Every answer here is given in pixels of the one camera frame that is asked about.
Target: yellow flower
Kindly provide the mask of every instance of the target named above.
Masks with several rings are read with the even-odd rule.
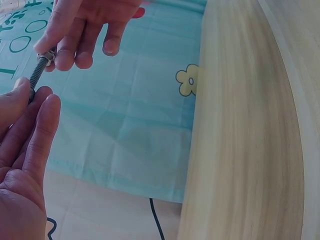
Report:
[[[47,217],[45,225],[45,240],[53,240],[52,234],[57,228],[57,223],[55,220]]]
[[[181,83],[179,92],[182,96],[187,97],[191,93],[196,95],[198,83],[199,67],[195,64],[190,64],[186,71],[178,71],[175,78]]]

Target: bolt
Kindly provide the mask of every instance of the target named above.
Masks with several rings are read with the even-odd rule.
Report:
[[[37,60],[38,64],[36,65],[31,77],[30,77],[30,95],[29,95],[29,103],[31,103],[34,100],[35,97],[35,87],[44,72],[45,68],[50,66],[51,63],[55,60],[56,54],[55,54],[56,48],[53,47],[49,51],[45,52],[44,54],[38,54]]]

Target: wood grain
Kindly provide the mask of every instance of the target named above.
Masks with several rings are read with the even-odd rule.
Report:
[[[320,1],[208,0],[179,240],[315,240]]]

